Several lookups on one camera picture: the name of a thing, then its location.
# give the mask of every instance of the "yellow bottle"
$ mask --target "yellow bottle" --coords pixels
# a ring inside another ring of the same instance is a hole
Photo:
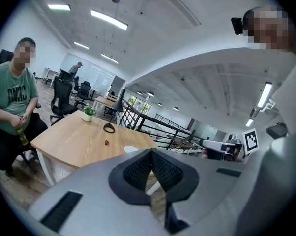
[[[17,133],[19,135],[19,138],[21,140],[21,143],[23,146],[28,144],[28,139],[26,138],[24,132],[22,131],[22,129],[17,130]]]

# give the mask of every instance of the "fluorescent light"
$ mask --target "fluorescent light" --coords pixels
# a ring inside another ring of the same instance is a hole
[[[115,25],[117,27],[120,27],[123,30],[126,30],[127,27],[128,27],[128,25],[125,24],[125,23],[123,23],[122,21],[119,21],[119,20],[117,20],[117,19],[115,19],[113,17],[110,17],[108,15],[105,15],[105,14],[103,14],[101,12],[97,12],[95,10],[92,10],[91,11],[91,15],[94,16],[94,17],[103,19],[104,21],[107,21],[107,22],[109,22],[109,23],[111,23],[111,24],[113,24],[113,25]]]
[[[85,46],[85,45],[79,44],[79,43],[77,43],[77,42],[74,42],[74,44],[79,45],[79,46],[84,47],[84,48],[86,48],[86,49],[89,50],[89,47],[88,47],[88,46]]]
[[[69,5],[48,4],[48,7],[49,7],[51,10],[70,10]]]
[[[252,122],[253,122],[253,120],[252,120],[252,119],[248,120],[248,122],[247,122],[246,126],[247,126],[247,127],[249,127],[249,126],[252,124]]]
[[[267,100],[267,98],[269,96],[271,87],[272,87],[272,84],[270,82],[266,82],[265,87],[264,87],[264,91],[263,91],[262,96],[261,96],[261,99],[257,104],[258,107],[260,107],[260,108],[263,107],[264,103],[266,102],[266,100]]]
[[[109,59],[110,61],[113,61],[113,62],[115,62],[116,64],[119,64],[119,62],[117,62],[116,60],[114,60],[114,59],[112,59],[112,58],[110,58],[110,57],[108,57],[108,56],[106,56],[106,55],[104,55],[103,53],[101,53],[101,55],[102,55],[103,57]]]

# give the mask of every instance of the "lamp base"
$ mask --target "lamp base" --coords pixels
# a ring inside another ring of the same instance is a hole
[[[104,124],[104,126],[103,126],[103,130],[104,130],[105,132],[108,132],[108,133],[111,133],[111,134],[115,132],[114,127],[113,127],[112,124],[110,124],[110,123],[106,123],[106,124]]]

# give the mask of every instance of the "desk lamp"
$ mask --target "desk lamp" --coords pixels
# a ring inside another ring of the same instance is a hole
[[[119,96],[119,99],[113,104],[112,109],[115,110],[115,112],[122,112],[123,111],[123,98],[124,98],[124,94],[125,94],[125,89],[123,89],[122,93]],[[115,129],[114,129],[114,127],[111,124],[112,118],[113,118],[113,115],[111,116],[110,122],[109,123],[106,123],[103,126],[103,130],[105,132],[108,132],[108,133],[114,133],[115,132]]]

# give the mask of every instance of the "bottle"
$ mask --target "bottle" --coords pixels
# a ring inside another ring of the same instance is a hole
[[[21,140],[21,143],[23,146],[28,144],[28,139],[26,138],[24,132],[22,131],[22,129],[17,130],[17,133],[19,135],[19,138]]]

